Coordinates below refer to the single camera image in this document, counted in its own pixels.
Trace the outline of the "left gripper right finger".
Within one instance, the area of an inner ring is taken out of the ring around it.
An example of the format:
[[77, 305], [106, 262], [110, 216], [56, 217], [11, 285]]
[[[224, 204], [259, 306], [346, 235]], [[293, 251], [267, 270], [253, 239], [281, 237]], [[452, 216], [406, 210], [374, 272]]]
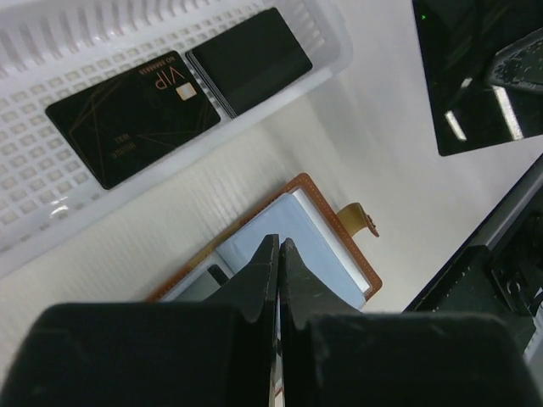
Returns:
[[539, 406], [506, 326], [472, 313], [365, 314], [305, 265], [278, 271], [287, 406]]

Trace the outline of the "brown leather card holder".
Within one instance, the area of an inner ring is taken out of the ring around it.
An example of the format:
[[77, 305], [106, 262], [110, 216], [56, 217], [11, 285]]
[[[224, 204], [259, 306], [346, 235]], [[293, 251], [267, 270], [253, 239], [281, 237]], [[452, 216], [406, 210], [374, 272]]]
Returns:
[[249, 263], [262, 239], [273, 234], [281, 243], [292, 240], [313, 275], [351, 307], [361, 309], [383, 286], [353, 240], [364, 228], [378, 232], [359, 203], [334, 212], [311, 177], [301, 173], [211, 239], [148, 300], [185, 297], [198, 279], [211, 277], [213, 265], [220, 266], [226, 278], [234, 277]]

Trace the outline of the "black credit card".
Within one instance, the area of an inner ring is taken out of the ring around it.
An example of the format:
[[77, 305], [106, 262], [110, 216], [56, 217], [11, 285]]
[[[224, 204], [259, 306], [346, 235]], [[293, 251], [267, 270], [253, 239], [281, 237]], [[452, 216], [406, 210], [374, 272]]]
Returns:
[[490, 86], [503, 48], [542, 29], [540, 1], [412, 4], [437, 149], [450, 156], [542, 134], [542, 94]]
[[207, 272], [220, 287], [225, 286], [230, 280], [230, 276], [218, 264], [211, 265]]

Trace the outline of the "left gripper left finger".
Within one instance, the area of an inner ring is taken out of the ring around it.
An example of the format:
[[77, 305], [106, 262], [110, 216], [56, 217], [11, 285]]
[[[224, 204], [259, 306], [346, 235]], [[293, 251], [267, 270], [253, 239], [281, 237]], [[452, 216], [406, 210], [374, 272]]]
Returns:
[[57, 304], [27, 333], [4, 406], [270, 406], [279, 241], [199, 302]]

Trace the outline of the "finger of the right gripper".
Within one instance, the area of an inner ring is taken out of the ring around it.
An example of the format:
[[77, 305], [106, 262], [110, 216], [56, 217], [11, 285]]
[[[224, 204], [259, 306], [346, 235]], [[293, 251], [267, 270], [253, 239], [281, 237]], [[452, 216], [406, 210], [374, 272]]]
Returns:
[[498, 52], [486, 75], [490, 86], [542, 94], [542, 29]]

